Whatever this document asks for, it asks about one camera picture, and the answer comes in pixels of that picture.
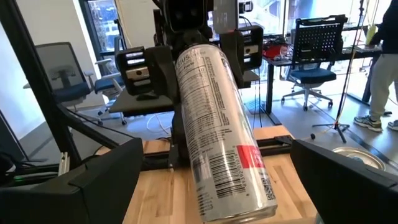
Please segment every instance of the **mesh chair back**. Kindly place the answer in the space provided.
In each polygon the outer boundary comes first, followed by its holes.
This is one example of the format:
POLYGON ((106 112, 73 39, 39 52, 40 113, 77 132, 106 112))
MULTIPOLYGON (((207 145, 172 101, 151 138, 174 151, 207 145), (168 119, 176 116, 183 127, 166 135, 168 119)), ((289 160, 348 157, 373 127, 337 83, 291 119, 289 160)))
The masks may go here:
POLYGON ((37 45, 36 51, 53 90, 86 82, 69 42, 37 45))
POLYGON ((297 19, 292 57, 294 64, 332 61, 341 53, 341 32, 345 22, 345 15, 297 19))

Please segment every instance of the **red label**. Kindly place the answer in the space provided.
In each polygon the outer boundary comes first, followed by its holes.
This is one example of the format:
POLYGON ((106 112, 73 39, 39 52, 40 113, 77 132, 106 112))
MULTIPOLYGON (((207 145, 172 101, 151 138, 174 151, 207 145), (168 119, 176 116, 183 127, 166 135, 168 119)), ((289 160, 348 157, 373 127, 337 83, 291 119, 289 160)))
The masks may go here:
POLYGON ((239 158, 241 159, 242 167, 244 169, 251 167, 264 167, 262 156, 258 147, 236 146, 236 149, 238 150, 239 158))

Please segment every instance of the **white pants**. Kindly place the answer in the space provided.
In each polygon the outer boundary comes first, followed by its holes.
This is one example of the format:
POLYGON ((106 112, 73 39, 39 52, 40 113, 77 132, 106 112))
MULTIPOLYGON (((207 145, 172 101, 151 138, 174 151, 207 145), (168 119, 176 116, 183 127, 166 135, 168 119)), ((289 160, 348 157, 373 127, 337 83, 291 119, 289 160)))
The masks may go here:
POLYGON ((371 80, 372 100, 369 113, 374 121, 379 121, 384 114, 392 82, 395 84, 398 101, 398 54, 382 54, 373 67, 371 80))

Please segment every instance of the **person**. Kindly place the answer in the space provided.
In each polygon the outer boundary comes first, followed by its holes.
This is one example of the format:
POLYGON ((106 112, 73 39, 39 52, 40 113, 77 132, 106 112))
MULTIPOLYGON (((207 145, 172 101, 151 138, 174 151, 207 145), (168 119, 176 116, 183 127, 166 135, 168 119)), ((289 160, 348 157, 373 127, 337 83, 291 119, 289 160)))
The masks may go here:
MULTIPOLYGON (((367 116, 357 116, 354 123, 371 131, 381 132, 380 117, 389 99, 389 87, 394 82, 398 100, 398 0, 392 0, 383 16, 379 30, 373 36, 369 47, 382 44, 382 54, 373 66, 371 79, 372 100, 367 116)), ((388 123, 388 128, 398 131, 398 120, 388 123)))

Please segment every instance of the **silver can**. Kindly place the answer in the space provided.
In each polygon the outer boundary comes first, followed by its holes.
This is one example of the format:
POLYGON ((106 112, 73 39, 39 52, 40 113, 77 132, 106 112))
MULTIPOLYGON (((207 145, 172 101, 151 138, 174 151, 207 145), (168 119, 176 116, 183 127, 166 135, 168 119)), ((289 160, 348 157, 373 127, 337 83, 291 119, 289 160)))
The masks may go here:
POLYGON ((196 45, 175 69, 201 219, 244 223, 275 215, 277 201, 225 54, 196 45))

